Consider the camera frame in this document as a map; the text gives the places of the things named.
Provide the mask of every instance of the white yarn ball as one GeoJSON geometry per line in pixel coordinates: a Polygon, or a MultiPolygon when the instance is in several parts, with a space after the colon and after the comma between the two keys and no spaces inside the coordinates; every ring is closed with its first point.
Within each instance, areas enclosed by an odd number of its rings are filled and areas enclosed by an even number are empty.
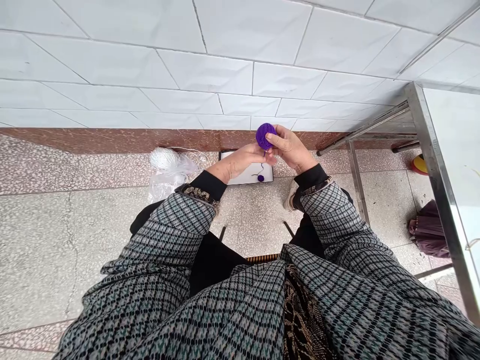
{"type": "Polygon", "coordinates": [[[150,153],[150,164],[160,171],[175,169],[179,160],[179,154],[169,148],[157,147],[150,153]]]}

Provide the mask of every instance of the red marble baseboard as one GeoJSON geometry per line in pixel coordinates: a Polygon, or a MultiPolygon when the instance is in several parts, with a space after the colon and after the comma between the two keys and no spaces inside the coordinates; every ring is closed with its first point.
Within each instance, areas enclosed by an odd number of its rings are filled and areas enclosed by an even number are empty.
{"type": "MultiPolygon", "coordinates": [[[[0,134],[73,154],[149,153],[157,146],[183,147],[200,151],[238,149],[255,142],[255,131],[92,129],[92,128],[0,128],[0,134]]],[[[309,150],[322,149],[344,132],[296,132],[309,150]]],[[[389,149],[405,143],[391,140],[357,141],[359,149],[389,149]]]]}

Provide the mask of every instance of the purple yarn ball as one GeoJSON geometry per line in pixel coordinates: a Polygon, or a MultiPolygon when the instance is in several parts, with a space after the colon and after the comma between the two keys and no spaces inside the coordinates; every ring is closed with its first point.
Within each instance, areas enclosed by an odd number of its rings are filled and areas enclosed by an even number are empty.
{"type": "Polygon", "coordinates": [[[265,135],[267,135],[267,133],[277,135],[274,126],[272,124],[269,124],[268,122],[260,125],[255,134],[256,142],[258,143],[258,146],[260,146],[263,150],[268,150],[273,146],[265,138],[265,135]]]}

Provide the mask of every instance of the white sneaker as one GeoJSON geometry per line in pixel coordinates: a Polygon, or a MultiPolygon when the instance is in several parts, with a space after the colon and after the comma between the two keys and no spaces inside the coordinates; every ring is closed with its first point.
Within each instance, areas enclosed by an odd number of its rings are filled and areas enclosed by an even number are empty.
{"type": "Polygon", "coordinates": [[[289,212],[296,210],[294,208],[293,200],[298,188],[299,188],[299,185],[296,183],[295,180],[292,180],[290,183],[290,190],[288,190],[288,196],[286,197],[286,200],[283,203],[283,208],[285,210],[288,210],[289,212]]]}

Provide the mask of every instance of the hand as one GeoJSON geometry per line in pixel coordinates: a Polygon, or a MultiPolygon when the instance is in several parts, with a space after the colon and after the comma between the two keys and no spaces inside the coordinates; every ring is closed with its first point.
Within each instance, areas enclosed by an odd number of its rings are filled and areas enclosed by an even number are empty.
{"type": "Polygon", "coordinates": [[[318,164],[293,131],[282,125],[273,125],[273,127],[279,136],[271,133],[265,135],[267,141],[273,145],[268,149],[269,154],[279,155],[289,167],[296,171],[297,175],[318,164]]]}
{"type": "Polygon", "coordinates": [[[245,145],[234,153],[210,166],[206,171],[227,184],[230,179],[243,173],[252,163],[274,165],[277,159],[272,153],[265,152],[256,143],[245,145]]]}

